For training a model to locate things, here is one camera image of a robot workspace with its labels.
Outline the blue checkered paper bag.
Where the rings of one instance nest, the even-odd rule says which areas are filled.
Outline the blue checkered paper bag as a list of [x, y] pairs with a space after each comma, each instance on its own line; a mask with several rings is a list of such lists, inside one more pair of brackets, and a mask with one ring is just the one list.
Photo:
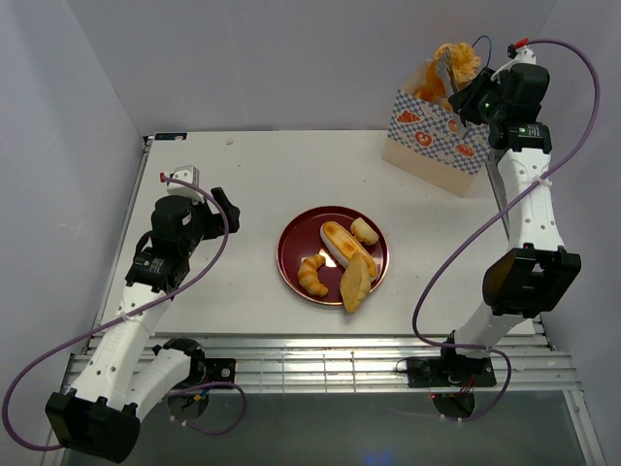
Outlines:
[[488, 129], [468, 124], [469, 131], [462, 138], [457, 134], [448, 99], [430, 103], [414, 96], [425, 81], [426, 67], [435, 60], [434, 54], [397, 91], [382, 159], [464, 197], [492, 154]]

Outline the twisted orange bread stick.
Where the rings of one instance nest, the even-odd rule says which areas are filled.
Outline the twisted orange bread stick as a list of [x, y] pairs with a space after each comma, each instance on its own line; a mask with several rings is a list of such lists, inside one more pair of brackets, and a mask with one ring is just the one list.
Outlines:
[[437, 61], [432, 60], [426, 67], [425, 81], [415, 91], [418, 99], [434, 103], [445, 97], [445, 89], [441, 78], [436, 71]]

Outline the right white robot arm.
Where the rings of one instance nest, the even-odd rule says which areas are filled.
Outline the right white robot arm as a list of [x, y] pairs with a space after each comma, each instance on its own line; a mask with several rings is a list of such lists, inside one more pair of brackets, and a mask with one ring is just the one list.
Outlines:
[[463, 121], [488, 126], [508, 208], [507, 252], [485, 272], [478, 309], [441, 350], [438, 371], [450, 385], [489, 376], [490, 349], [516, 325], [552, 311], [581, 269], [557, 229], [543, 176], [552, 144], [538, 115], [548, 85], [545, 68], [517, 63], [482, 69], [449, 99]]

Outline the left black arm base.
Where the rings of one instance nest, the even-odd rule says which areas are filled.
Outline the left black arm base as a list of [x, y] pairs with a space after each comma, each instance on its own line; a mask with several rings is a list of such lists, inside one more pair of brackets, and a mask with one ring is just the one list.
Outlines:
[[235, 358], [204, 358], [198, 363], [199, 383], [233, 383], [236, 378]]

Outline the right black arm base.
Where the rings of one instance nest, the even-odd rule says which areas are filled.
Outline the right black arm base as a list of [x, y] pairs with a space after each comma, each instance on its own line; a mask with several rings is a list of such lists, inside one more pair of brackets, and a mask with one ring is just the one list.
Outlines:
[[489, 357], [408, 357], [397, 363], [396, 372], [405, 375], [412, 388], [494, 387], [497, 384]]

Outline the metal tongs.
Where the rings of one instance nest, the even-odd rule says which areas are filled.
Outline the metal tongs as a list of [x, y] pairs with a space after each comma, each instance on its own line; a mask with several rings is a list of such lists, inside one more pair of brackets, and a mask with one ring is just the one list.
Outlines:
[[[434, 65], [434, 69], [438, 78], [442, 82], [445, 98], [449, 99], [458, 91], [458, 85], [455, 81], [453, 73], [449, 47], [442, 49], [440, 57], [437, 59], [436, 64]], [[455, 120], [457, 134], [460, 137], [464, 138], [469, 131], [468, 124], [464, 123], [461, 117], [456, 112], [453, 112], [453, 118]]]

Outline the sugared ring donut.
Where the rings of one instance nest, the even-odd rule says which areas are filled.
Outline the sugared ring donut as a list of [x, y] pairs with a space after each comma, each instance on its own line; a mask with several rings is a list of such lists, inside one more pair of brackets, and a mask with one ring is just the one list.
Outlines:
[[450, 54], [453, 76], [458, 87], [465, 87], [477, 76], [481, 66], [480, 57], [468, 43], [448, 43], [436, 50], [434, 59], [439, 60], [445, 51]]

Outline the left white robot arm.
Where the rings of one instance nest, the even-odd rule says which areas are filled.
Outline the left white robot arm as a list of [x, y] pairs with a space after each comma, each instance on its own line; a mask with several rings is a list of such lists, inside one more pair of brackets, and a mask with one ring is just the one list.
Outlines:
[[135, 367], [160, 318], [182, 287], [189, 260], [201, 242], [240, 228], [240, 210], [215, 187], [210, 209], [202, 194], [168, 185], [150, 216], [151, 228], [137, 242], [125, 277], [117, 322], [104, 332], [86, 368], [65, 394], [54, 392], [46, 414], [59, 444], [120, 463], [135, 447], [141, 422], [171, 389], [207, 379], [198, 342], [174, 338], [154, 349], [141, 372]]

